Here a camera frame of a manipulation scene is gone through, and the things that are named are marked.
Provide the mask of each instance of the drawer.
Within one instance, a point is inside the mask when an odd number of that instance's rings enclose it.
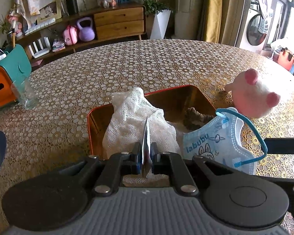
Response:
[[[94,14],[95,25],[104,26],[114,23],[144,20],[143,7],[106,11]]]
[[[105,26],[96,27],[98,40],[111,37],[124,37],[131,35],[139,35],[144,32],[144,20],[121,22]]]

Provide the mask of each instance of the washing machine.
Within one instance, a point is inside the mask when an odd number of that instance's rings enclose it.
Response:
[[[257,0],[247,0],[237,47],[260,54],[267,37],[271,18],[264,20]]]

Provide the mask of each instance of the stack of books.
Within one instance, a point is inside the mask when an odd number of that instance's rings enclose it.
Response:
[[[53,52],[58,52],[62,49],[65,49],[65,43],[62,40],[55,39],[52,45],[52,51]]]

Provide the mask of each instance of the mask ear loop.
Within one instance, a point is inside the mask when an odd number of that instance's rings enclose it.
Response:
[[[262,150],[264,152],[264,154],[260,157],[257,157],[257,158],[253,158],[253,159],[250,159],[250,160],[246,160],[246,161],[242,161],[242,162],[237,162],[234,164],[234,167],[240,167],[244,164],[250,164],[250,163],[253,163],[253,162],[257,162],[257,161],[260,161],[261,159],[264,159],[266,156],[267,156],[267,153],[268,153],[268,148],[267,148],[267,145],[266,143],[264,142],[263,138],[260,136],[259,132],[257,131],[256,127],[254,126],[254,124],[244,115],[238,113],[238,112],[235,112],[233,110],[229,110],[229,109],[217,109],[216,110],[216,115],[223,118],[223,119],[227,119],[227,116],[221,114],[221,112],[225,112],[225,113],[230,113],[240,119],[242,119],[250,128],[251,130],[253,131],[253,133],[255,134],[256,138],[258,139],[261,147],[262,147]]]

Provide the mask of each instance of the kettlebell handle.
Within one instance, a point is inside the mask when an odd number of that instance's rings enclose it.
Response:
[[[76,25],[77,25],[78,29],[80,29],[80,30],[83,29],[83,27],[81,27],[81,25],[80,25],[80,22],[86,21],[86,20],[90,21],[90,27],[93,28],[93,20],[92,20],[92,18],[91,17],[84,17],[84,18],[79,19],[76,22]]]

